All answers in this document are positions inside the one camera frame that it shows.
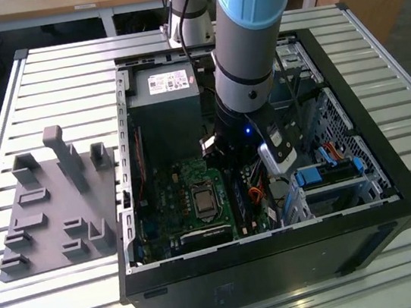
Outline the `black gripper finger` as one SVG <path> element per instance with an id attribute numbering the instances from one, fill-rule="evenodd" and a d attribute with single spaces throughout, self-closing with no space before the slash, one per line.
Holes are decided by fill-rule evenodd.
<path id="1" fill-rule="evenodd" d="M 216 145 L 216 135 L 208 135 L 199 140 L 199 146 L 204 159 L 210 159 L 221 154 L 221 150 Z"/>

